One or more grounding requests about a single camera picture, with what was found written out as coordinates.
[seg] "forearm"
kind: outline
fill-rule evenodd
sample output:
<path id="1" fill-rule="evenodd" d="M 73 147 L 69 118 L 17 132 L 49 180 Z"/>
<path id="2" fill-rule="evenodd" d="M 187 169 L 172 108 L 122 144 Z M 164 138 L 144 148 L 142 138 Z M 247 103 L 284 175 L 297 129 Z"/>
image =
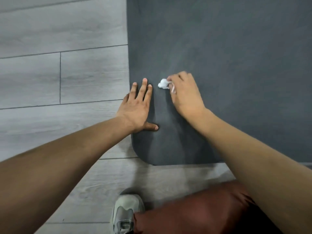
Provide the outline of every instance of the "forearm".
<path id="1" fill-rule="evenodd" d="M 284 233 L 310 233 L 312 171 L 206 111 L 198 130 Z"/>
<path id="2" fill-rule="evenodd" d="M 0 232 L 35 232 L 131 130 L 125 120 L 113 118 L 1 162 Z"/>

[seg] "floor plank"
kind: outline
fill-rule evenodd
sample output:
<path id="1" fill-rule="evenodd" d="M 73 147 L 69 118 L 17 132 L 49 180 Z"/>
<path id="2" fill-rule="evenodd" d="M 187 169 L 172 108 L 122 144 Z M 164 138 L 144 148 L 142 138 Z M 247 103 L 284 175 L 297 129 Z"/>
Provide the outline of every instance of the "floor plank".
<path id="1" fill-rule="evenodd" d="M 61 54 L 61 103 L 123 99 L 128 92 L 128 46 Z"/>
<path id="2" fill-rule="evenodd" d="M 99 160 L 48 222 L 109 222 L 115 200 L 125 189 L 138 193 L 151 208 L 232 179 L 223 163 L 152 166 L 139 158 Z"/>
<path id="3" fill-rule="evenodd" d="M 13 11 L 44 5 L 53 5 L 79 0 L 1 0 L 0 12 Z"/>
<path id="4" fill-rule="evenodd" d="M 0 14 L 0 57 L 127 44 L 126 0 L 88 0 Z"/>
<path id="5" fill-rule="evenodd" d="M 0 110 L 0 161 L 114 117 L 121 101 Z M 102 158 L 136 157 L 130 136 Z"/>
<path id="6" fill-rule="evenodd" d="M 108 223 L 44 224 L 36 234 L 110 234 Z"/>
<path id="7" fill-rule="evenodd" d="M 0 108 L 60 103 L 60 53 L 0 59 Z"/>

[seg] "hand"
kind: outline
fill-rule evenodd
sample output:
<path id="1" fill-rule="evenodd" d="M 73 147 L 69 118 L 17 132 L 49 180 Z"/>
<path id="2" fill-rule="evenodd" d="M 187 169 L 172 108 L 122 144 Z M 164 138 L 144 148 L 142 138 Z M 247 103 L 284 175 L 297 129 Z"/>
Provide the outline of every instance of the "hand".
<path id="1" fill-rule="evenodd" d="M 147 86 L 147 79 L 144 78 L 138 96 L 135 98 L 137 87 L 138 84 L 134 82 L 130 93 L 124 97 L 116 113 L 116 117 L 124 118 L 124 120 L 126 120 L 131 127 L 133 127 L 133 133 L 141 130 L 158 130 L 157 125 L 146 121 L 149 113 L 149 104 L 151 101 L 153 87 L 152 85 Z"/>
<path id="2" fill-rule="evenodd" d="M 203 112 L 207 110 L 192 74 L 182 71 L 170 75 L 167 80 L 173 83 L 169 84 L 169 88 L 175 108 L 192 124 L 198 116 L 203 115 Z"/>

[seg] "person's left thumb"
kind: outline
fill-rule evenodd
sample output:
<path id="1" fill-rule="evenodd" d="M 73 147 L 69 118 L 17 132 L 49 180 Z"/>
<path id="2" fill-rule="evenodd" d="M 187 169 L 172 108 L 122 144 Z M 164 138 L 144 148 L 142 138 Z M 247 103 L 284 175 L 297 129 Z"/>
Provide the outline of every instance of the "person's left thumb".
<path id="1" fill-rule="evenodd" d="M 149 122 L 145 122 L 143 126 L 143 130 L 158 130 L 158 125 L 152 124 Z"/>

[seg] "shoe tongue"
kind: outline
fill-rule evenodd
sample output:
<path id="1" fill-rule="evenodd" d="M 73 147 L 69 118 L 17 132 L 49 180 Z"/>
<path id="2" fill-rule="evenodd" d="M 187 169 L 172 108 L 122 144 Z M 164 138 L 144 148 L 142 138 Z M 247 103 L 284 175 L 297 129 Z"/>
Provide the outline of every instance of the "shoe tongue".
<path id="1" fill-rule="evenodd" d="M 133 230 L 134 223 L 129 220 L 120 220 L 117 223 L 118 234 L 126 234 Z"/>

